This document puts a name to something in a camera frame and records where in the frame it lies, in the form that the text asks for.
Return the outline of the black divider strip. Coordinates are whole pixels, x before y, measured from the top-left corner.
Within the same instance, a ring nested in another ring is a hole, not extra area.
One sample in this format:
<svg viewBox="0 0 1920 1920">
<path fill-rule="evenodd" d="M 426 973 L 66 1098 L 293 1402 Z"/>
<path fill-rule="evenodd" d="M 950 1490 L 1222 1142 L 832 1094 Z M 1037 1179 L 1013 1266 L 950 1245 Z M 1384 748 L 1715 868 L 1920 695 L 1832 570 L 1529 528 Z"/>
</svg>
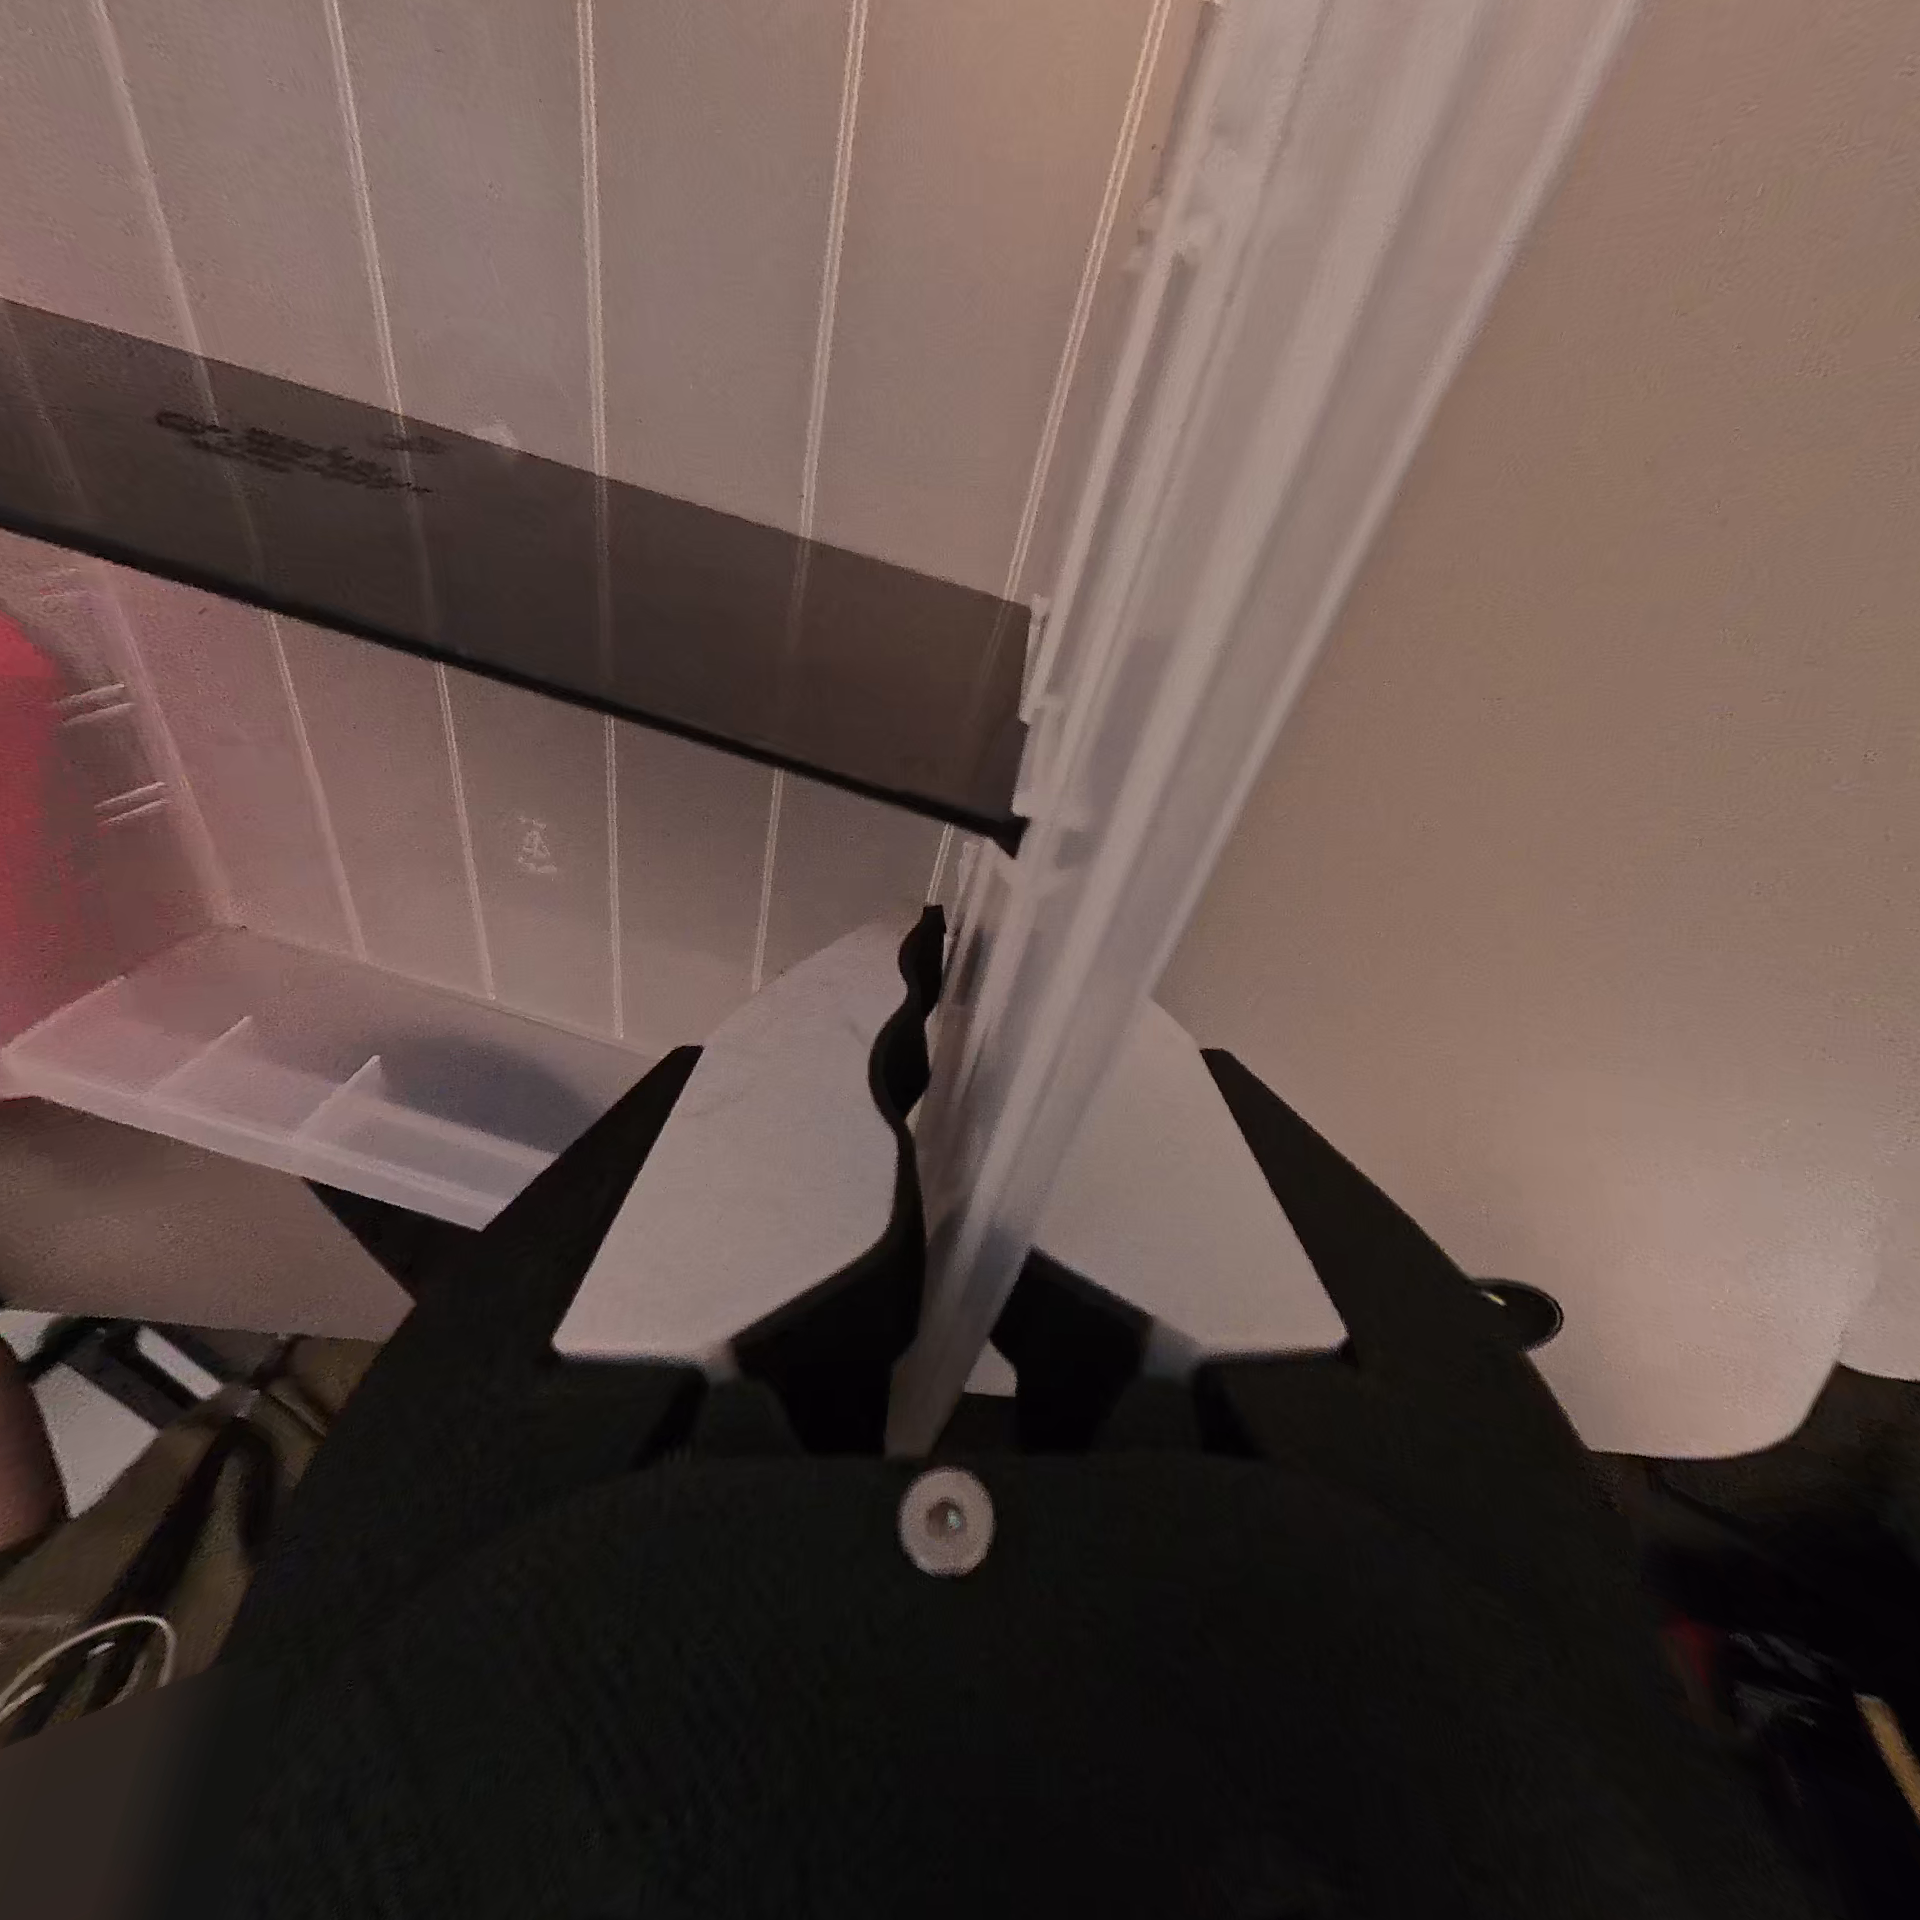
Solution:
<svg viewBox="0 0 1920 1920">
<path fill-rule="evenodd" d="M 1017 853 L 1027 610 L 6 300 L 5 530 Z"/>
</svg>

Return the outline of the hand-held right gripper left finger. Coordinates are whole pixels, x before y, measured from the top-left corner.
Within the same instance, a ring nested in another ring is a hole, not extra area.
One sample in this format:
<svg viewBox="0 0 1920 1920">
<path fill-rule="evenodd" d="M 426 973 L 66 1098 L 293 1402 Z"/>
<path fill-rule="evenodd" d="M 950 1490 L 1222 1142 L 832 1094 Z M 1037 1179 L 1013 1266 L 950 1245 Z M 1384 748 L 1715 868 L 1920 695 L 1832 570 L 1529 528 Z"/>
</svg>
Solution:
<svg viewBox="0 0 1920 1920">
<path fill-rule="evenodd" d="M 923 1306 L 911 1116 L 946 922 L 861 926 L 702 1046 L 554 1333 L 566 1360 L 768 1387 L 814 1453 L 878 1453 Z"/>
</svg>

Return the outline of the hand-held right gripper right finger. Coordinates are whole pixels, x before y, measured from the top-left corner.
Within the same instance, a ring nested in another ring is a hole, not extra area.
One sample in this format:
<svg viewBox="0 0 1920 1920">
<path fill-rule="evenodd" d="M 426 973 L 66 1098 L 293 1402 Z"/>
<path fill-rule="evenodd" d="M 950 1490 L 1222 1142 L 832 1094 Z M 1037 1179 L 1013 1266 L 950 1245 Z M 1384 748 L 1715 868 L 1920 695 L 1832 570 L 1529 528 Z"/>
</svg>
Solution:
<svg viewBox="0 0 1920 1920">
<path fill-rule="evenodd" d="M 1201 1048 L 1146 1000 L 1003 1308 L 1017 1444 L 1087 1450 L 1133 1386 L 1344 1340 Z"/>
</svg>

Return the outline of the clear plastic bin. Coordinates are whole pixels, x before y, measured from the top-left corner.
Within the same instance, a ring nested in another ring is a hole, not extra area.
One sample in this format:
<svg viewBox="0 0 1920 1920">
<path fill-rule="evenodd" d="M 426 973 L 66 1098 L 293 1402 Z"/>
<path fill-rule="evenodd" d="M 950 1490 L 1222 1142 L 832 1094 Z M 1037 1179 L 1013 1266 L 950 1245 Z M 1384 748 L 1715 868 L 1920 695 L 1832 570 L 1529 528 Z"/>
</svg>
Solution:
<svg viewBox="0 0 1920 1920">
<path fill-rule="evenodd" d="M 1027 610 L 1018 850 L 5 530 L 5 1092 L 486 1220 L 949 903 L 921 1452 L 1633 4 L 5 4 L 5 302 Z"/>
</svg>

